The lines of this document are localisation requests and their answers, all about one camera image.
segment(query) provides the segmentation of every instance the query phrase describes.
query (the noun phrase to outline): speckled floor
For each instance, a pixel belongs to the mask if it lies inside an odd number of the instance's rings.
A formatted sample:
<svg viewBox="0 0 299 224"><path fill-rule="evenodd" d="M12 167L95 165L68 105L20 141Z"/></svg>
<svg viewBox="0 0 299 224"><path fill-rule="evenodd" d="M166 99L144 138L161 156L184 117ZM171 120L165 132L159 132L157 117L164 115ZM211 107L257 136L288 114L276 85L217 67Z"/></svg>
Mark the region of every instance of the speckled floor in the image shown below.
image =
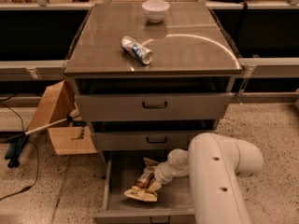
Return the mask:
<svg viewBox="0 0 299 224"><path fill-rule="evenodd" d="M34 108L14 108L28 125ZM0 105L0 131L19 130L20 119ZM293 104L229 105L218 133L244 139L263 153L264 168L239 178L252 224L299 223L299 111ZM38 178L29 190L0 201L0 223L93 223L105 180L99 155L57 156L46 133L33 134ZM7 168L0 144L0 198L35 183L36 147L29 143L20 167Z"/></svg>

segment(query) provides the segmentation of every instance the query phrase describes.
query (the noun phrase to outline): cabinet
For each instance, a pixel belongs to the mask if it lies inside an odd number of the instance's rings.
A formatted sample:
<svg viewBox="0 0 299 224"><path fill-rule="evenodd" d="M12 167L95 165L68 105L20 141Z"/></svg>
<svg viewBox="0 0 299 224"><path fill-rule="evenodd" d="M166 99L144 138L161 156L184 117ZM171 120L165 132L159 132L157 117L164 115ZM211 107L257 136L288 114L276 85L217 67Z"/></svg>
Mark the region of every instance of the cabinet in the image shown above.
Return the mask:
<svg viewBox="0 0 299 224"><path fill-rule="evenodd" d="M150 65L121 49L125 35L153 51ZM146 20L141 3L94 6L65 76L97 150L109 151L97 222L193 221L188 177L163 187L157 203L127 200L123 192L141 175L143 157L163 161L167 150L187 148L194 136L217 128L241 72L202 4L171 3L160 23Z"/></svg>

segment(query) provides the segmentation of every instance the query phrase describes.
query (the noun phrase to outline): concrete floor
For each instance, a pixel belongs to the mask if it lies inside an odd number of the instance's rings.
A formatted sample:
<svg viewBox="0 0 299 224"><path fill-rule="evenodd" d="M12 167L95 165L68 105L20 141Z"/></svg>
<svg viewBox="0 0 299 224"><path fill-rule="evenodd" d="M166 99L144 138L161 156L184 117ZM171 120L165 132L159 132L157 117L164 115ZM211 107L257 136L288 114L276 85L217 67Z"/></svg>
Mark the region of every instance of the concrete floor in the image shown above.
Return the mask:
<svg viewBox="0 0 299 224"><path fill-rule="evenodd" d="M18 108L24 127L35 109ZM0 131L18 131L20 119L0 105ZM218 133L247 140L263 153L264 168L238 178L252 224L299 223L299 111L294 104L232 104ZM30 136L38 147L38 177L29 190L0 201L0 223L93 223L101 210L105 173L99 155L57 156L47 133ZM35 183L37 152L28 144L20 167L7 168L0 144L0 198Z"/></svg>

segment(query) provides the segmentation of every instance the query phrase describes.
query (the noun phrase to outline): open drawer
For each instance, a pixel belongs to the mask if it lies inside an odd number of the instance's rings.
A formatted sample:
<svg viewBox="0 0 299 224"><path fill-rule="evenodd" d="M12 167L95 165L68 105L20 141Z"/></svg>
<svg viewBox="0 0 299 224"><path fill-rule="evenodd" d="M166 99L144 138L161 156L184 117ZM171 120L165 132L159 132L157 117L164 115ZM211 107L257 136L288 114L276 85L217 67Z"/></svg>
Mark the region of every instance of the open drawer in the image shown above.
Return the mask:
<svg viewBox="0 0 299 224"><path fill-rule="evenodd" d="M96 223L193 223L194 214L189 178L175 178L158 191L158 201L144 203L124 196L142 175L143 158L164 161L164 150L110 152L102 211Z"/></svg>

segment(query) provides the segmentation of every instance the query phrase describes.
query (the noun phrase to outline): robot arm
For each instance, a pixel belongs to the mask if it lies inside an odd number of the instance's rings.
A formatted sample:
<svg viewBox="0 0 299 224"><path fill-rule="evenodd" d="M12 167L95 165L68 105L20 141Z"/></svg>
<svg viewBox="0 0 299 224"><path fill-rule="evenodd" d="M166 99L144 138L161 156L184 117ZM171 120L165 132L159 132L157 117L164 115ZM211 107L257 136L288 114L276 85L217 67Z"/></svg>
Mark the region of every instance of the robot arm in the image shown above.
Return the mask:
<svg viewBox="0 0 299 224"><path fill-rule="evenodd" d="M263 155L253 144L203 133L188 152L174 149L155 170L157 181L189 174L196 223L250 224L236 175L252 176L263 168Z"/></svg>

